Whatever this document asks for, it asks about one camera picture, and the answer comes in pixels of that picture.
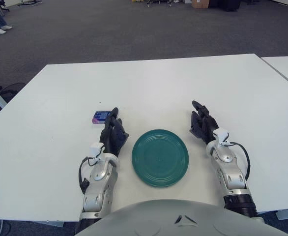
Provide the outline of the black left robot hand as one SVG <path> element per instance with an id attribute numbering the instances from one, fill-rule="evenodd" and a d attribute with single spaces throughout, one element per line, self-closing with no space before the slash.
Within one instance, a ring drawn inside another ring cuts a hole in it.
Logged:
<path id="1" fill-rule="evenodd" d="M 118 108 L 115 107 L 105 120 L 105 127 L 101 132 L 99 141 L 104 146 L 104 153 L 111 153 L 116 157 L 129 137 L 129 134 L 124 130 L 122 120 L 117 116 Z"/>

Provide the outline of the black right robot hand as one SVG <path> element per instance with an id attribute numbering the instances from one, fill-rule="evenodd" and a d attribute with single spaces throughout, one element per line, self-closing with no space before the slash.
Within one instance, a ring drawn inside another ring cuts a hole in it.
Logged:
<path id="1" fill-rule="evenodd" d="M 209 114 L 209 110 L 198 103 L 192 101 L 195 111 L 191 113 L 191 129 L 190 132 L 199 139 L 202 139 L 206 144 L 215 140 L 213 131 L 218 129 L 219 126 L 216 120 Z"/>

